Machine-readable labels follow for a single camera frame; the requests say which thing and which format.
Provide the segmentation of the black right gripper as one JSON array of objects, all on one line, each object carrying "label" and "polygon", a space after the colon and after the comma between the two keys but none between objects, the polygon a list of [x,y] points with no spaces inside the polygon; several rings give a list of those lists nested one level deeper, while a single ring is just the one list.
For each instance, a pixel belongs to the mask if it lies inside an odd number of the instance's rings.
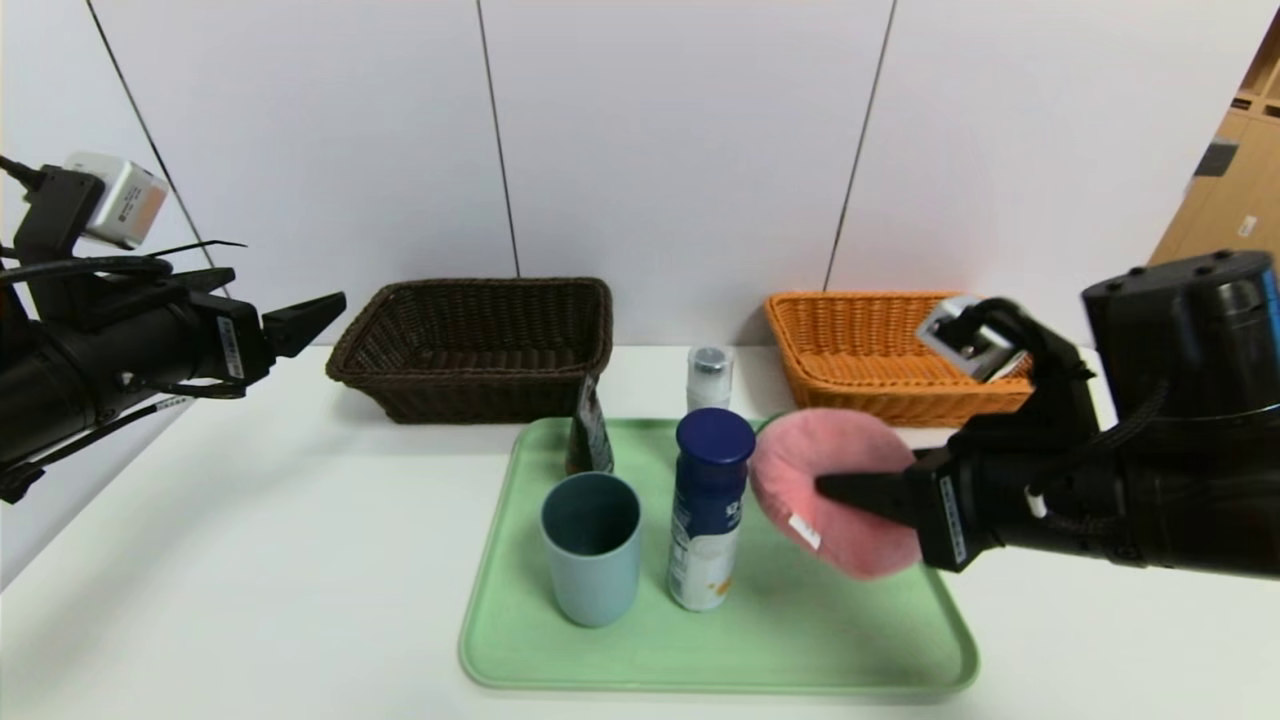
[{"label": "black right gripper", "polygon": [[1128,446],[1047,430],[964,428],[901,471],[815,478],[819,496],[915,527],[932,568],[996,548],[1115,560],[1130,548]]}]

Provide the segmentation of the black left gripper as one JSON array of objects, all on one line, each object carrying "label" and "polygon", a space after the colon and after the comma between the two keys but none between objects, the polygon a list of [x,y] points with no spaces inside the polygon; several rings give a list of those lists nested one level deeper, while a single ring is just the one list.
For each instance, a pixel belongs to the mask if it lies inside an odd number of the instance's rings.
[{"label": "black left gripper", "polygon": [[344,292],[261,315],[197,290],[95,290],[41,323],[41,423],[101,427],[160,395],[238,398],[347,309]]}]

